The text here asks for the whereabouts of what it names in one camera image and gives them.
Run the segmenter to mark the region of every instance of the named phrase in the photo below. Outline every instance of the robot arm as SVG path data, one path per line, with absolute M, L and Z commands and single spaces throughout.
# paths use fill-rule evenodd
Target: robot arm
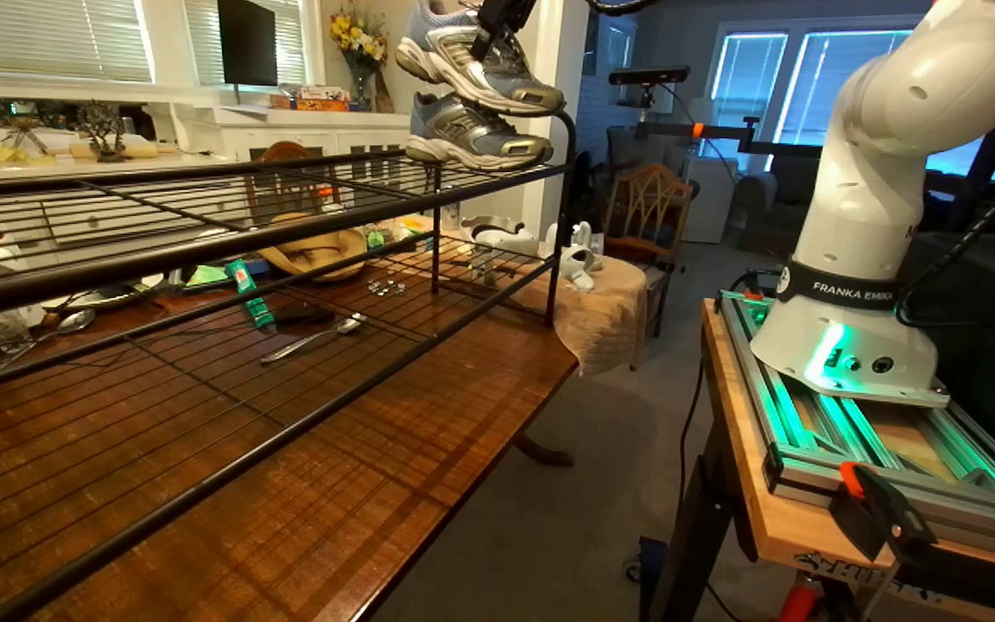
M 938 349 L 896 318 L 926 155 L 995 129 L 995 0 L 938 0 L 842 91 L 809 220 L 752 354 L 804 386 L 938 407 Z

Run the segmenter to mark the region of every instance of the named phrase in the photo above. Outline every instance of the wooden tabletop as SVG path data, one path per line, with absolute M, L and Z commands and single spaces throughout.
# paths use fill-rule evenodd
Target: wooden tabletop
M 462 313 L 424 285 L 406 299 L 339 292 L 350 300 L 336 304 L 375 318 L 398 304 L 398 321 L 261 367 L 295 336 L 261 336 L 227 308 L 0 383 L 0 605 Z M 569 370 L 539 318 L 491 313 L 37 618 L 357 618 Z
M 769 447 L 757 428 L 749 386 L 742 379 L 732 336 L 716 300 L 701 308 L 704 357 L 711 367 L 711 386 L 721 404 L 721 419 L 728 428 L 747 518 L 757 542 L 757 558 L 763 563 L 797 567 L 811 573 L 830 573 L 854 584 L 879 584 L 879 576 L 896 563 L 891 553 L 883 553 L 870 563 L 854 542 L 841 533 L 838 518 L 827 506 L 804 506 L 792 498 L 779 498 L 769 490 Z M 992 550 L 941 542 L 942 550 L 995 563 Z

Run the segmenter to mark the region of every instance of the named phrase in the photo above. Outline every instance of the shoe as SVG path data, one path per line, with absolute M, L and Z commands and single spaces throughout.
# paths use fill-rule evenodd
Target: shoe
M 553 155 L 553 146 L 536 135 L 517 135 L 496 110 L 484 110 L 456 95 L 417 95 L 412 110 L 412 140 L 406 155 L 421 163 L 459 161 L 466 170 L 524 170 Z
M 473 10 L 433 15 L 428 0 L 415 10 L 412 34 L 395 50 L 401 70 L 424 82 L 451 82 L 462 101 L 498 114 L 547 117 L 565 110 L 565 91 L 528 72 L 516 34 L 496 34 L 489 60 L 470 50 L 484 32 Z

